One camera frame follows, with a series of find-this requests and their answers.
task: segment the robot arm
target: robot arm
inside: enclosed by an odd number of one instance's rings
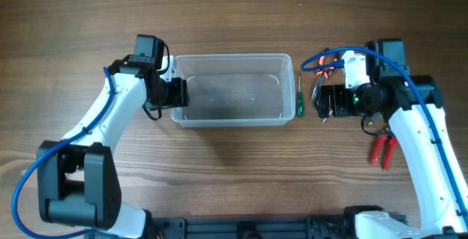
[[[109,66],[113,88],[104,88],[80,123],[66,133],[75,136],[89,125],[105,106],[113,90],[107,112],[93,129],[70,143],[38,167],[39,213],[50,223],[82,226],[105,231],[121,238],[155,238],[158,229],[148,211],[121,201],[112,154],[135,112],[187,105],[186,81],[171,78],[173,58],[163,58],[164,42],[156,37],[138,35],[133,55],[115,60]],[[42,155],[57,142],[45,141],[38,149]],[[67,180],[66,173],[80,169],[84,181]]]
[[[409,74],[401,40],[381,39],[368,43],[367,47],[396,59],[398,66]],[[442,97],[433,79],[411,77],[434,120],[440,140],[434,137],[407,81],[393,67],[352,51],[347,51],[342,59],[347,83],[321,87],[317,103],[319,116],[328,117],[329,107],[334,116],[363,116],[364,119],[381,114],[404,152],[421,214],[419,232],[392,220],[386,213],[357,213],[356,235],[359,238],[422,238],[442,234],[444,227],[466,232],[464,205],[468,203],[468,188],[448,138]],[[355,79],[363,75],[366,79]]]

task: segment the green screwdriver handle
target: green screwdriver handle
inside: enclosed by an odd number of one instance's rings
[[[298,92],[298,117],[299,118],[302,118],[303,109],[304,109],[302,105],[302,101],[303,101],[302,98],[303,98],[302,92]]]

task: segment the wood grain surface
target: wood grain surface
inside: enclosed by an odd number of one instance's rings
[[[0,0],[0,238],[24,238],[10,213],[16,183],[43,140],[59,140],[104,83],[102,67],[154,34],[174,55],[287,53],[296,72],[324,47],[405,41],[412,74],[432,75],[448,130],[468,175],[468,0]],[[342,83],[336,73],[327,83]],[[303,74],[310,95],[312,73]],[[114,159],[123,199],[155,216],[305,216],[376,204],[419,210],[407,164],[396,149],[390,172],[368,163],[373,138],[358,118],[305,116],[285,126],[184,129],[169,111],[158,122],[138,111]],[[20,215],[44,224],[34,175]]]

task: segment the screwdriver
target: screwdriver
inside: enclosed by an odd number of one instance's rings
[[[302,118],[303,105],[302,105],[302,89],[301,89],[301,74],[299,73],[299,85],[298,85],[298,117]]]

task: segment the transparent storage box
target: transparent storage box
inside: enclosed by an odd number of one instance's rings
[[[171,110],[182,126],[278,126],[295,115],[291,58],[283,53],[176,56],[189,106]]]

